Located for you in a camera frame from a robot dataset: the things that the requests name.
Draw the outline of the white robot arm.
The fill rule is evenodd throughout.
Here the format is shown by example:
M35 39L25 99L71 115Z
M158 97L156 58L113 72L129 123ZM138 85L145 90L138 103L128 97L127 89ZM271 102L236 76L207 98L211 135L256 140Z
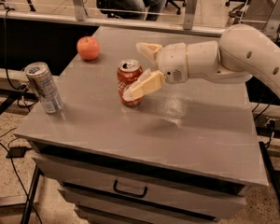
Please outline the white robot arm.
M136 48L155 65L123 92L134 101L159 90L164 83L202 78L214 83L242 83L255 77L280 99L280 48L259 30L236 24L218 41L167 46L138 43Z

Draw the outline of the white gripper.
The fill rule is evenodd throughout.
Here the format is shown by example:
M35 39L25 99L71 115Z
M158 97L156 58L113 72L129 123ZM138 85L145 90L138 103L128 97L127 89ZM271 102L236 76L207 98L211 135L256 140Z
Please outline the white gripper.
M136 44L137 51L145 56L159 70L147 69L143 74L123 92L125 101L134 101L154 91L158 91L165 83L184 83L188 80L187 45L185 43L171 44L162 47L160 44Z

